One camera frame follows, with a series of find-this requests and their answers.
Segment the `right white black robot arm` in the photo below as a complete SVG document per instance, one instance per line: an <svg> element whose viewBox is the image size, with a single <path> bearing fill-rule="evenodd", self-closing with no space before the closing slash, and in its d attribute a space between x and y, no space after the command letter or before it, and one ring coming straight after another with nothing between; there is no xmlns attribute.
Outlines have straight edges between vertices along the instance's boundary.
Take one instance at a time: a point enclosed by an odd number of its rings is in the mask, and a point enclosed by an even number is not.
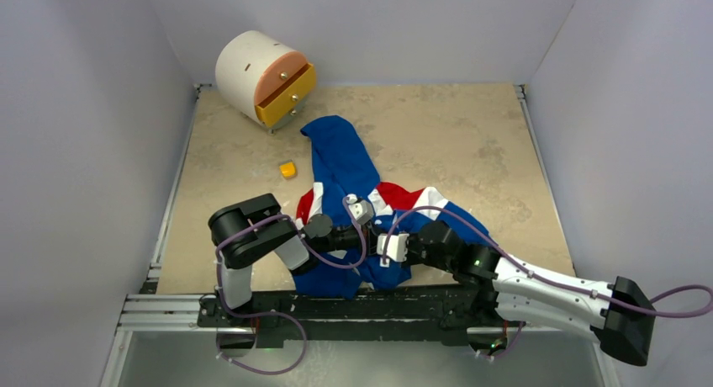
<svg viewBox="0 0 713 387"><path fill-rule="evenodd" d="M625 277L614 282L575 278L503 257L489 244L464 241L442 220L400 235L388 256L448 272L476 291L474 319L502 319L578 335L610 357L633 366L648 362L655 319L651 300Z"/></svg>

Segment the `blue white red jacket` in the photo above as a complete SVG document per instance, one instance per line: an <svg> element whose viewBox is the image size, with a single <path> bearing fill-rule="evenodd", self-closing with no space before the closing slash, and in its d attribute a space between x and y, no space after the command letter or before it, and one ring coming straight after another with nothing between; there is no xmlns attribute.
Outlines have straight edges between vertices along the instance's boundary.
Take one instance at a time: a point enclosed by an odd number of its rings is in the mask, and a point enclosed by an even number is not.
<svg viewBox="0 0 713 387"><path fill-rule="evenodd" d="M399 215L398 233L415 233L434 220L445 221L464 241L483 244L489 232L466 210L436 188L408 191L384 182L353 125L338 115L318 118L301 129L309 138L314 184L298 202L296 221L305 225L315 215L330 217L334 225L352 224L371 216L377 231L388 231ZM394 289L411 279L399 262L383 263L378 254L364 255L362 246L339 247L306 274L293 278L300 294L352 298L364 284Z"/></svg>

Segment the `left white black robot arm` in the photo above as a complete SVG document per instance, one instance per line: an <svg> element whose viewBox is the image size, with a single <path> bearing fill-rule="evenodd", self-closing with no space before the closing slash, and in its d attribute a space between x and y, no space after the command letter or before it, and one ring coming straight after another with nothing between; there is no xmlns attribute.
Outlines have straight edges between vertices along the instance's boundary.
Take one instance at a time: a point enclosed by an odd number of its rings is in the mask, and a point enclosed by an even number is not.
<svg viewBox="0 0 713 387"><path fill-rule="evenodd" d="M271 193L232 204L208 220L216 247L218 316L228 326L243 326L251 317L252 265L276 253L293 275L303 275L320 264L351 270L376 251L377 233L372 205L350 194L343 206L351 221L336 226L328 215L317 214L301 228L282 213Z"/></svg>

